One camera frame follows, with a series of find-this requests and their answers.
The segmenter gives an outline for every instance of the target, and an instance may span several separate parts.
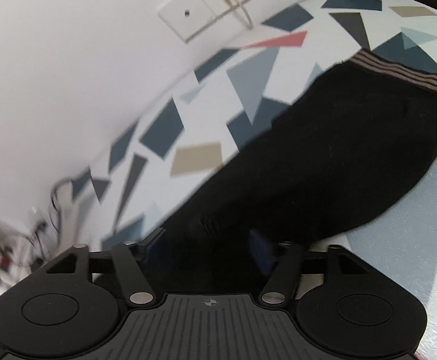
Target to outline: black plastic base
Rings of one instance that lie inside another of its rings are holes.
[[[158,299],[139,268],[154,245],[71,248],[6,292],[4,358],[412,359],[426,328],[413,295],[340,246],[286,246],[258,299]],[[93,271],[114,272],[117,299],[90,283]],[[294,300],[301,274],[324,274],[324,283]]]

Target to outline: beige shape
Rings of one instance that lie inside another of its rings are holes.
[[[397,15],[402,17],[416,17],[416,16],[437,16],[426,7],[390,7]]]
[[[222,147],[220,142],[177,149],[173,159],[171,176],[200,170],[217,168],[222,165]]]

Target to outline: circular pad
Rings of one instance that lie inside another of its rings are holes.
[[[337,311],[343,319],[356,325],[375,326],[387,321],[394,310],[378,296],[355,294],[339,300]]]
[[[296,320],[316,345],[352,359],[388,359],[414,351],[426,326],[417,298],[380,276],[342,275],[308,291]]]
[[[70,320],[78,312],[78,302],[67,295],[44,294],[23,305],[23,316],[36,325],[52,326]]]
[[[0,296],[0,346],[31,359],[78,356],[117,326],[115,298],[72,274],[43,274]]]

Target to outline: gray triangle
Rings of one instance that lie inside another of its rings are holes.
[[[122,216],[123,209],[130,198],[131,192],[133,191],[135,184],[137,183],[147,159],[141,157],[138,154],[134,155],[134,159],[131,162],[129,174],[127,181],[125,182],[125,187],[123,188],[122,198],[120,200],[119,209],[117,210],[117,216],[115,217],[115,225],[117,225],[120,217]]]
[[[186,102],[187,104],[190,104],[192,100],[200,93],[200,91],[203,89],[202,86],[198,86],[196,88],[193,88],[191,91],[188,91],[187,93],[184,93],[180,98]]]
[[[227,75],[251,123],[254,122],[278,53],[278,47],[267,48],[227,70]]]
[[[403,42],[403,47],[405,50],[410,49],[412,47],[415,47],[417,44],[410,39],[407,35],[405,35],[404,33],[402,33],[402,42]]]
[[[323,70],[318,64],[314,64],[314,67],[312,68],[312,71],[310,73],[310,76],[305,84],[305,88],[307,89],[312,83],[315,81],[315,79],[320,76],[323,73]]]
[[[366,28],[359,12],[331,13],[330,15],[362,48],[370,50]]]
[[[401,27],[403,34],[415,42],[415,44],[424,44],[437,39],[437,36],[428,34],[426,32],[413,30],[412,28]]]
[[[102,180],[99,178],[92,179],[92,185],[94,186],[95,195],[97,195],[97,199],[99,202],[102,201],[102,196],[107,190],[109,184],[110,184],[109,180]]]

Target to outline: red triangle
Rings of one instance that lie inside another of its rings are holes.
[[[250,49],[254,47],[302,47],[303,40],[306,38],[307,31],[295,32],[290,35],[279,36],[264,40],[263,42],[253,43],[244,48]]]

